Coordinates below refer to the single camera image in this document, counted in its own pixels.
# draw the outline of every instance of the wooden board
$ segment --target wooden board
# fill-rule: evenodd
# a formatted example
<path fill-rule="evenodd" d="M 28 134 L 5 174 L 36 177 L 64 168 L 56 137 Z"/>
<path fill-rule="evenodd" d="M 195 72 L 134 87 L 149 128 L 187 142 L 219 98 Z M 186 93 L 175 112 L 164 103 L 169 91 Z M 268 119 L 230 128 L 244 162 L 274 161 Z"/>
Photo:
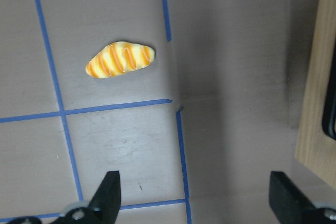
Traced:
<path fill-rule="evenodd" d="M 336 0 L 319 0 L 296 158 L 336 189 L 336 141 L 322 114 L 336 35 Z"/>

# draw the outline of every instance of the croissant toy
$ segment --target croissant toy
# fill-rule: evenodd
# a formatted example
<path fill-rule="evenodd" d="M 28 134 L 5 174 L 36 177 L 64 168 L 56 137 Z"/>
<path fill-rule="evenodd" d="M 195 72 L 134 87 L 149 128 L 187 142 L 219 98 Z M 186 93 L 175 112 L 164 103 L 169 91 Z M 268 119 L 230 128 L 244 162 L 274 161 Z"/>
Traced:
<path fill-rule="evenodd" d="M 95 78 L 120 76 L 147 67 L 155 52 L 148 46 L 124 41 L 104 47 L 86 65 L 86 73 Z"/>

